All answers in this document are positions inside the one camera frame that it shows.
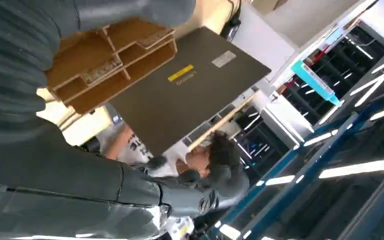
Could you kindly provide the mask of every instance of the white t-shirt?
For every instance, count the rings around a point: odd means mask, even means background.
[[[111,125],[96,136],[100,142],[101,153],[104,153],[110,144],[113,143],[114,138],[121,131],[122,127],[123,124]],[[167,158],[167,163],[156,170],[149,171],[148,174],[152,177],[179,175],[176,168],[176,162],[177,160],[181,160],[186,164],[186,154],[188,152],[188,147],[182,141],[175,143],[162,154]],[[120,151],[116,159],[117,161],[128,165],[133,165],[145,164],[152,157],[152,153],[149,152],[142,141],[136,135],[133,135],[128,140],[127,146]]]

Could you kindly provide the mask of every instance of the curly hair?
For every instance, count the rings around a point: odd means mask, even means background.
[[[228,135],[222,131],[216,131],[211,136],[209,146],[209,167],[225,165],[231,169],[240,167],[240,155],[231,142]]]

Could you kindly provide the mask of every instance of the man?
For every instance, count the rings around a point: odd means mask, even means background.
[[[145,164],[153,157],[132,129],[123,124],[112,126],[98,136],[105,157],[129,165]],[[178,176],[188,169],[199,172],[206,177],[211,165],[226,165],[230,168],[240,166],[239,154],[227,135],[221,131],[212,134],[210,143],[198,146],[189,152],[188,147],[179,141],[162,154],[167,163],[148,172],[153,177]]]

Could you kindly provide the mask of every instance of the white sticker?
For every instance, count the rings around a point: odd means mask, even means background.
[[[231,51],[227,51],[211,62],[216,67],[221,68],[224,65],[226,65],[228,62],[232,61],[234,58],[236,58],[236,55]]]
[[[314,81],[316,81],[327,92],[327,94],[330,95],[334,93],[329,85],[327,85],[325,81],[323,81],[309,66],[307,66],[307,64],[303,63],[301,67],[312,76]]]

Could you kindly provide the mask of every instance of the wooden cubby organizer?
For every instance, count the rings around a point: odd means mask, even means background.
[[[170,61],[174,30],[139,18],[63,39],[46,71],[48,90],[86,114]]]

